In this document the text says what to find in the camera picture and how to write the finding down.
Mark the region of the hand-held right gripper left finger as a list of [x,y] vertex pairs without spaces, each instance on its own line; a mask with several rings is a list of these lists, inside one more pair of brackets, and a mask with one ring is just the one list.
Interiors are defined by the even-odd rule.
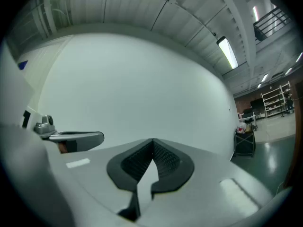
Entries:
[[140,217],[137,185],[152,160],[153,139],[147,139],[114,156],[108,162],[107,174],[116,187],[132,193],[128,207],[118,213],[121,217],[130,221],[136,221]]

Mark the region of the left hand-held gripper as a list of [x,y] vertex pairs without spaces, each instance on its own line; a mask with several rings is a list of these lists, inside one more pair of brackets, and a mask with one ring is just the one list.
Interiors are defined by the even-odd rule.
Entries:
[[33,95],[8,45],[0,46],[0,219],[8,227],[73,227],[46,148],[21,121]]

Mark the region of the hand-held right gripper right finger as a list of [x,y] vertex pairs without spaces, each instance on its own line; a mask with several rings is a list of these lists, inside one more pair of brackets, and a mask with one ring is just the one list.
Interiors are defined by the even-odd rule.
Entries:
[[158,181],[151,185],[151,194],[177,191],[192,176],[195,165],[190,156],[159,139],[152,140],[153,161]]

